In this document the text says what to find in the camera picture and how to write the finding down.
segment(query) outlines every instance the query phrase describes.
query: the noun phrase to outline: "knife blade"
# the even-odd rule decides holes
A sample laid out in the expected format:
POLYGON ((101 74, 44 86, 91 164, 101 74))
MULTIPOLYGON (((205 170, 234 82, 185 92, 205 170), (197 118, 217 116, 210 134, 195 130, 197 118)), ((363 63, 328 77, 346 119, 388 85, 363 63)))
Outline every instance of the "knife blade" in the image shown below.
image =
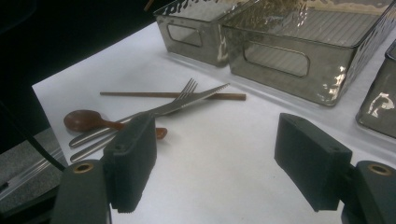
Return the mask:
MULTIPOLYGON (((173 101, 169 104, 161 105, 154 109, 150 109, 148 111, 140 112, 140 113, 152 113, 155 117, 158 117, 161 115, 166 115, 166 114, 172 113, 176 110, 179 110, 187 105, 190 105, 198 100, 205 99, 205 98, 215 94, 216 92, 221 91, 222 89, 226 88, 228 85, 230 85, 230 84, 227 83, 227 84, 218 86, 216 88, 213 88, 211 90, 203 91, 203 92, 188 96, 184 99, 173 101)), ((134 114, 134 115, 129 116, 125 119, 117 120, 117 122, 126 123, 129 120, 131 120, 132 118, 134 118, 135 116, 139 115, 140 113, 134 114)), ((69 143, 69 146, 71 148, 79 147, 79 146, 83 145, 84 143, 87 143, 96 137, 102 136, 103 134, 106 134, 106 133, 112 133, 112 132, 114 133, 114 130, 112 130, 110 128, 101 128, 101 129, 92 130, 90 132, 83 133, 83 134, 75 137, 74 139, 72 139, 69 143)))

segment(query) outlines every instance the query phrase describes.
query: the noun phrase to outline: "wooden chopstick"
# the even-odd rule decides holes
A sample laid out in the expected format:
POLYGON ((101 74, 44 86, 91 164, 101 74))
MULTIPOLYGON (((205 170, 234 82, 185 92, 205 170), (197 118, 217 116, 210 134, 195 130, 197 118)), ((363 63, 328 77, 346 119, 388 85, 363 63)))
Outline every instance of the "wooden chopstick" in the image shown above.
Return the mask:
MULTIPOLYGON (((119 92, 119 91, 101 91, 101 95, 110 96, 138 96, 138 97, 164 97, 176 98, 179 92, 119 92)), ((247 96, 244 93, 216 93, 207 99, 211 100, 236 100, 246 101, 247 96)))

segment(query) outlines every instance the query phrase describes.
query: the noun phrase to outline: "white surface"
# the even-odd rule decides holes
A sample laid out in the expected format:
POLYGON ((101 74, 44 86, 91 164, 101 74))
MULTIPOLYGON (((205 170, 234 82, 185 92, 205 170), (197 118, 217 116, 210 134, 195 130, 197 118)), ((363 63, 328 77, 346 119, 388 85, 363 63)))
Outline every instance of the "white surface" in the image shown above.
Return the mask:
MULTIPOLYGON (((352 164, 373 160, 396 167, 396 140, 358 126, 355 115, 396 38, 393 31, 335 107, 314 105, 217 68, 167 53, 156 24, 34 85, 66 159, 77 136, 63 124, 76 109, 117 120, 171 99, 100 96, 100 91, 196 91, 231 83, 223 92, 247 100, 201 101, 158 118, 168 135, 142 200, 132 214, 112 211, 113 223, 341 223, 338 211, 315 213, 274 160, 281 112, 306 118, 353 150, 352 164)), ((102 152, 88 159, 99 159, 102 152)))

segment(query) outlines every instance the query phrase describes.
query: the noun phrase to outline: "plastic storage bin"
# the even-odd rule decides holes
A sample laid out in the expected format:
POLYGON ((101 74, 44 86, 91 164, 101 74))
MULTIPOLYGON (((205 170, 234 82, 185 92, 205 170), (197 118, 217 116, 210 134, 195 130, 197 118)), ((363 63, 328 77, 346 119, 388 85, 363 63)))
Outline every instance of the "plastic storage bin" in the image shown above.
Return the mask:
POLYGON ((385 61, 356 116, 369 129, 396 138, 396 40, 385 53, 385 61))
POLYGON ((395 25, 391 0, 261 0, 223 24, 231 71, 335 105, 395 25))
POLYGON ((221 24, 248 0, 177 0, 154 12, 169 52, 215 66, 228 63, 221 24))

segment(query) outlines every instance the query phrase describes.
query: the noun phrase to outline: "dark background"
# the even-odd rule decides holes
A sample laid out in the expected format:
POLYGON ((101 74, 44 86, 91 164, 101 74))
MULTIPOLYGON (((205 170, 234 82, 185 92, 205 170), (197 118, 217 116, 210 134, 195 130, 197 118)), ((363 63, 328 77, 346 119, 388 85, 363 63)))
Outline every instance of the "dark background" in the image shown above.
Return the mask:
MULTIPOLYGON (((50 127, 32 86, 155 22, 155 0, 0 0, 0 96, 35 135, 50 127)), ((0 115, 0 153, 25 139, 0 115)))

